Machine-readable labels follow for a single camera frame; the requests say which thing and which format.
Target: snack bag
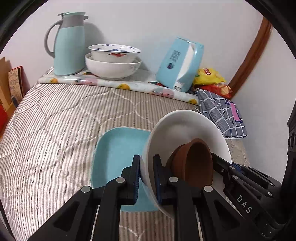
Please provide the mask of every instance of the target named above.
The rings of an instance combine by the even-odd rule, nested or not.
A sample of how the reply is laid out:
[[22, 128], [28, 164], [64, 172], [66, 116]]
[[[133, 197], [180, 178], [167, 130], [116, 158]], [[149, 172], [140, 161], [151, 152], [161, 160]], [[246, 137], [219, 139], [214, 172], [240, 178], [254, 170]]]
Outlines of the snack bag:
[[195, 85], [215, 85], [225, 82], [225, 79], [219, 74], [218, 71], [208, 68], [199, 69], [194, 78], [193, 86]]
[[7, 121], [7, 114], [3, 109], [2, 105], [0, 104], [0, 131], [2, 130], [6, 121]]
[[198, 85], [196, 88], [207, 90], [213, 92], [217, 95], [224, 97], [225, 99], [231, 98], [231, 93], [233, 92], [228, 85], [217, 84], [217, 85]]

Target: brown clay pot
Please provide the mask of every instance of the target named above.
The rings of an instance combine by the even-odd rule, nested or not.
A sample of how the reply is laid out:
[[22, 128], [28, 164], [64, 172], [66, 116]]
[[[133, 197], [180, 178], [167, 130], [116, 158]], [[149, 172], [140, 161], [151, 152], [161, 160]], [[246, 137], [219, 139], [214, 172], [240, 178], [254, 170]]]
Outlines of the brown clay pot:
[[185, 145], [185, 144], [183, 144], [183, 145], [177, 147], [177, 148], [173, 151], [173, 153], [172, 153], [171, 156], [169, 157], [167, 163], [165, 164], [165, 167], [168, 167], [169, 169], [171, 169], [172, 162], [173, 162], [173, 159], [174, 159], [175, 155], [177, 154], [177, 152], [179, 151], [179, 149], [180, 149], [182, 146], [184, 146], [184, 145]]
[[209, 147], [199, 138], [179, 146], [171, 155], [171, 171], [190, 186], [202, 188], [213, 182], [213, 160]]

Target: bed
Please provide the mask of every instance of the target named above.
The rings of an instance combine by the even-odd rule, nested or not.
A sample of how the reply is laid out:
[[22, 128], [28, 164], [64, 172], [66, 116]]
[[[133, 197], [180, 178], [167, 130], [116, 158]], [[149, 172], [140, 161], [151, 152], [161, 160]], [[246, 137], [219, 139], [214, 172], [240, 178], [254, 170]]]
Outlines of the bed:
[[[96, 144], [108, 130], [151, 131], [167, 113], [196, 105], [91, 85], [36, 83], [0, 143], [0, 198], [16, 240], [27, 240], [82, 186], [91, 186]], [[232, 160], [249, 165], [241, 139]], [[156, 212], [121, 212], [120, 240], [173, 240], [173, 221]]]

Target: blue and white porcelain bowl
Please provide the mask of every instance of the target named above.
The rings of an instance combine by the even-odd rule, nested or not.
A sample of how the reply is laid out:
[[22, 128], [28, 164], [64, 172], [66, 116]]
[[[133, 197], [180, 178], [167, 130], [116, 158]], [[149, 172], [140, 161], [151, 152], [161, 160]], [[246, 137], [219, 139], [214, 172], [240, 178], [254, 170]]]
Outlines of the blue and white porcelain bowl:
[[89, 46], [92, 57], [96, 61], [108, 63], [130, 64], [141, 50], [121, 44], [95, 44]]

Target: blue plaid towel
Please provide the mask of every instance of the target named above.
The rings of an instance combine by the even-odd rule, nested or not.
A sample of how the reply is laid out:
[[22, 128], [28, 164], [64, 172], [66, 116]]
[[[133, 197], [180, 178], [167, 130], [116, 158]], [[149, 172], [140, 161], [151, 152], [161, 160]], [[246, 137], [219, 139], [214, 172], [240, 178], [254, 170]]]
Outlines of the blue plaid towel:
[[197, 95], [201, 113], [219, 128], [225, 139], [247, 136], [246, 127], [235, 103], [198, 88], [192, 88], [189, 92]]

